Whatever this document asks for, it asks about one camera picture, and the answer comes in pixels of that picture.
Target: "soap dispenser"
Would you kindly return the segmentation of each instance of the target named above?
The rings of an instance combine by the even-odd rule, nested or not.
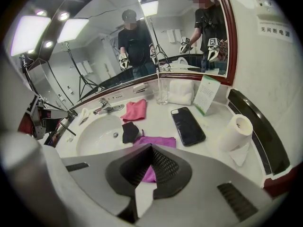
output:
[[[61,100],[61,102],[65,101],[65,99],[60,94],[58,94],[58,97]]]
[[[70,94],[73,94],[73,90],[70,88],[70,86],[67,86],[67,90],[70,92]]]

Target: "black cloth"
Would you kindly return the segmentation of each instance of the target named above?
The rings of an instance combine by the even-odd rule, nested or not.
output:
[[[130,65],[133,67],[142,66],[151,62],[150,45],[152,39],[145,21],[137,21],[135,29],[124,28],[118,34],[118,47],[124,47],[128,54]]]
[[[133,122],[128,122],[122,125],[123,128],[123,136],[122,142],[126,143],[134,143],[139,133],[139,129],[134,125]]]
[[[221,6],[211,6],[208,9],[197,9],[195,11],[195,28],[200,28],[202,33],[201,51],[208,51],[208,40],[218,38],[227,40],[225,20]]]

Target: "vent grille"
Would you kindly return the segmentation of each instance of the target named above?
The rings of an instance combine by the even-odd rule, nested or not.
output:
[[[217,188],[240,221],[257,213],[258,209],[233,184],[224,183]]]

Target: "sticker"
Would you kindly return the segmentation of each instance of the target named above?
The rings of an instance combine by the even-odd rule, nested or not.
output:
[[[294,32],[289,24],[258,19],[258,34],[293,42]]]

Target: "glass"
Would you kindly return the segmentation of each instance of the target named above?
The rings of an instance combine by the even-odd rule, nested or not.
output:
[[[162,90],[153,90],[153,94],[156,98],[157,104],[165,105],[169,102],[169,97],[166,87],[163,87]]]

